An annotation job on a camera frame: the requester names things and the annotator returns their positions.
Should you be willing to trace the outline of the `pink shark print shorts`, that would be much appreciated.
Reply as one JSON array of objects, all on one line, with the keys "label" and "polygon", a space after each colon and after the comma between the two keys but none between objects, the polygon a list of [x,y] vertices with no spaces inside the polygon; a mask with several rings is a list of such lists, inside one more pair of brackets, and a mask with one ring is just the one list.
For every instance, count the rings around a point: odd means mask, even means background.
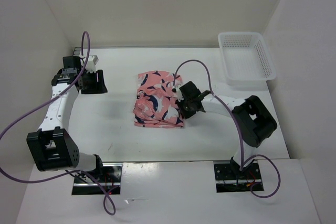
[{"label": "pink shark print shorts", "polygon": [[175,84],[182,78],[167,71],[147,71],[138,74],[138,88],[133,109],[134,125],[163,129],[182,128],[181,113],[175,104]]}]

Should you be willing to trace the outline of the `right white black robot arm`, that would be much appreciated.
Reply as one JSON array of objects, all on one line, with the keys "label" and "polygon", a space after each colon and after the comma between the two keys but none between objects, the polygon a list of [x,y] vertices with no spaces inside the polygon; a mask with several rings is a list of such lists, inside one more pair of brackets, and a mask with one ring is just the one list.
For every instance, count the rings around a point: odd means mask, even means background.
[{"label": "right white black robot arm", "polygon": [[201,92],[191,81],[177,86],[176,94],[176,104],[184,119],[197,112],[216,113],[233,119],[238,131],[239,149],[231,158],[230,172],[235,178],[243,178],[257,156],[257,148],[278,127],[261,99],[255,95],[237,99],[214,95],[210,90]]}]

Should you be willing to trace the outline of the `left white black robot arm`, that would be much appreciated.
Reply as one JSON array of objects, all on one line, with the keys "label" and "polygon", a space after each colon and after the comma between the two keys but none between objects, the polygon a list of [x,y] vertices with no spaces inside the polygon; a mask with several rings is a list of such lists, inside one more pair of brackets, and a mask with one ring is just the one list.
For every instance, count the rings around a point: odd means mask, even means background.
[{"label": "left white black robot arm", "polygon": [[37,169],[85,171],[93,182],[101,181],[105,169],[97,154],[80,152],[68,132],[74,102],[79,94],[104,94],[107,88],[103,71],[96,69],[98,57],[63,57],[63,68],[54,75],[53,102],[36,132],[28,133],[27,144]]}]

